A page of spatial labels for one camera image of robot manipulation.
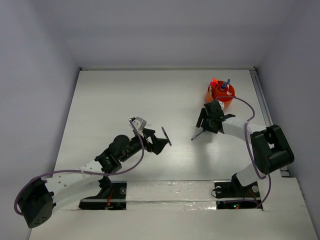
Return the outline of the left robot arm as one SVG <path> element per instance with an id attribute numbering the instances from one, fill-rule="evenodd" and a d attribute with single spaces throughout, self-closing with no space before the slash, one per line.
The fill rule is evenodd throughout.
<path id="1" fill-rule="evenodd" d="M 158 138 L 155 131 L 145 128 L 134 137 L 118 135 L 100 155 L 80 169 L 58 170 L 34 177 L 18 193 L 14 210 L 23 216 L 28 228 L 45 223 L 56 210 L 83 198 L 85 189 L 93 186 L 97 197 L 110 194 L 109 176 L 122 174 L 122 163 L 138 152 L 159 155 L 170 145 L 168 137 Z"/>

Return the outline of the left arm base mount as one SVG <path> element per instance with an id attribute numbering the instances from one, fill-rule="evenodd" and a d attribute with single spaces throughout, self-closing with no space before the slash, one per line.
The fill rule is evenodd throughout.
<path id="1" fill-rule="evenodd" d="M 126 210 L 127 182 L 112 182 L 104 176 L 99 182 L 100 191 L 95 196 L 80 200 L 81 210 Z"/>

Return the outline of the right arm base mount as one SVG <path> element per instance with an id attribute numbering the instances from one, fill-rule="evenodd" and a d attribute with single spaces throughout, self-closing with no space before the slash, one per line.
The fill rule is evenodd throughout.
<path id="1" fill-rule="evenodd" d="M 242 186 L 234 174 L 230 181 L 216 181 L 211 191 L 218 210 L 261 209 L 258 182 Z"/>

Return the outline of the silver taped front rail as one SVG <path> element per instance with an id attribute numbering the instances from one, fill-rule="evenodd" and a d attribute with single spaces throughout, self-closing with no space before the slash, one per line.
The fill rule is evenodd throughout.
<path id="1" fill-rule="evenodd" d="M 129 181 L 126 188 L 128 211 L 216 210 L 211 195 L 213 181 Z"/>

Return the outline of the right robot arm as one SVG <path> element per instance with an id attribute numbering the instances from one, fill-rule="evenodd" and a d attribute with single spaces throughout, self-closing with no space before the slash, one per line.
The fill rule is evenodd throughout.
<path id="1" fill-rule="evenodd" d="M 294 153 L 280 126 L 260 126 L 225 114 L 224 104 L 214 100 L 205 103 L 196 123 L 197 128 L 214 134 L 222 133 L 245 142 L 251 164 L 235 173 L 230 182 L 215 185 L 217 198 L 224 194 L 242 196 L 259 179 L 294 162 Z"/>

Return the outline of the orange round pen holder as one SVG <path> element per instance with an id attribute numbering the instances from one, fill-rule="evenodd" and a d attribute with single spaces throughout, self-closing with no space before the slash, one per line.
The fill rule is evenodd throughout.
<path id="1" fill-rule="evenodd" d="M 210 103 L 213 100 L 215 100 L 216 98 L 218 98 L 219 101 L 224 102 L 225 108 L 227 108 L 231 104 L 233 97 L 234 97 L 234 96 L 228 96 L 227 92 L 232 92 L 236 96 L 236 91 L 231 84 L 228 88 L 227 81 L 222 81 L 222 80 L 217 80 L 217 81 L 218 81 L 218 84 L 215 84 L 215 86 L 213 86 L 214 87 L 213 97 L 211 97 L 211 95 L 209 93 L 209 86 L 210 86 L 210 84 L 209 84 L 209 86 L 206 90 L 204 101 L 205 101 L 205 103 Z M 221 89 L 222 84 L 226 84 L 225 89 Z"/>

